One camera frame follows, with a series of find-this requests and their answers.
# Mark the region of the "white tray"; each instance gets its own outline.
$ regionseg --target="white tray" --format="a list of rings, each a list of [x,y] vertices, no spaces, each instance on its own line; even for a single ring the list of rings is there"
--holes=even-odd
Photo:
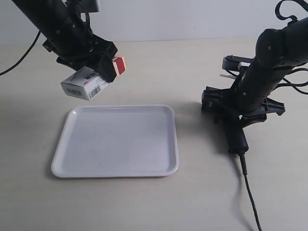
[[[171,107],[83,106],[69,113],[51,170],[60,178],[163,177],[178,166]]]

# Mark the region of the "white wall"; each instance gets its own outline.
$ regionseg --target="white wall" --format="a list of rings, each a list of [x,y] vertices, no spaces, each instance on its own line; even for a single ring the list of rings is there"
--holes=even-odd
[[[275,16],[278,1],[102,0],[102,11],[91,14],[91,26],[94,33],[112,41],[258,36],[265,28],[286,25]],[[288,1],[282,13],[308,16]],[[0,22],[0,45],[29,44],[37,32],[11,0],[1,0]]]

